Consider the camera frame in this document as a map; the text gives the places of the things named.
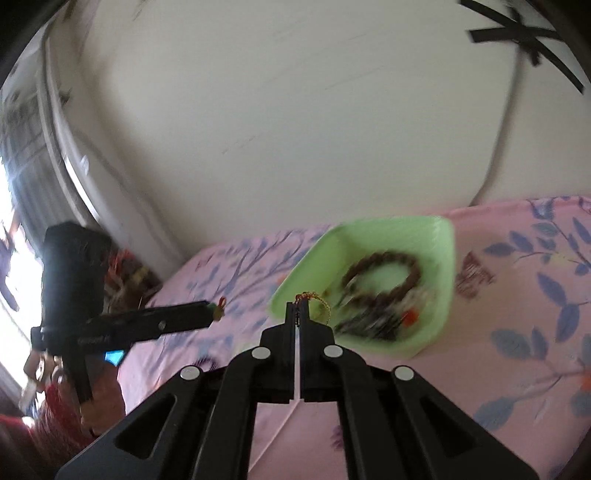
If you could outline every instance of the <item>beaded bracelet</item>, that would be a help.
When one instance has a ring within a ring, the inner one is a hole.
[[[352,280],[369,270],[380,267],[387,263],[399,263],[408,267],[407,278],[400,285],[389,292],[381,292],[377,295],[358,292],[357,285]],[[353,307],[368,307],[371,309],[385,309],[391,304],[399,303],[416,287],[421,280],[421,269],[418,266],[418,259],[414,255],[388,250],[382,253],[374,253],[362,258],[355,265],[351,266],[341,280],[341,286],[345,295],[351,296],[349,304]]]

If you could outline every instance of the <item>chain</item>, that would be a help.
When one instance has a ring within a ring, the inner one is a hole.
[[[295,296],[295,303],[296,305],[298,305],[300,303],[300,300],[318,300],[323,307],[326,309],[326,311],[328,312],[328,317],[326,319],[326,322],[324,323],[325,325],[328,325],[328,322],[330,321],[330,305],[328,304],[328,302],[323,299],[320,295],[318,295],[315,291],[305,291],[303,293],[299,293]],[[297,326],[300,325],[300,313],[299,310],[296,311],[295,313],[295,324]]]

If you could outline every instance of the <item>bed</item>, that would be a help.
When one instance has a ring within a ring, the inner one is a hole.
[[[446,214],[456,228],[456,294],[440,339],[415,368],[543,480],[556,478],[591,426],[591,199],[498,203]],[[154,306],[228,299],[200,332],[137,344],[119,380],[128,411],[181,367],[226,365],[280,322],[267,303],[327,226],[215,245],[168,280]],[[391,369],[400,361],[366,356]],[[334,404],[261,405],[251,479],[346,478]]]

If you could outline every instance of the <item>red cloth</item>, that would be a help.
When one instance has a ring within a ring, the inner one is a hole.
[[[0,480],[51,479],[92,442],[93,438],[82,432],[74,408],[60,397],[57,386],[51,385],[33,427],[20,418],[0,416]]]
[[[31,429],[31,438],[48,465],[61,467],[93,442],[82,433],[80,419],[71,405],[60,397],[56,385],[45,391],[45,403]]]

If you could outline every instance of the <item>light green bowl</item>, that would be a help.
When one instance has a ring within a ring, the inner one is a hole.
[[[336,342],[358,352],[409,358],[432,343],[447,321],[453,296],[455,241],[452,223],[442,217],[410,216],[358,220],[326,232],[296,265],[273,295],[269,309],[277,319],[285,317],[285,304],[297,294],[314,291],[334,307],[340,299],[340,280],[348,268],[374,252],[398,250],[416,255],[421,285],[431,292],[419,321],[402,330],[396,341],[335,335]],[[404,281],[405,267],[386,265],[363,276],[362,287],[371,291],[394,288]],[[320,313],[320,303],[310,302],[310,317]],[[346,318],[333,308],[329,325]]]

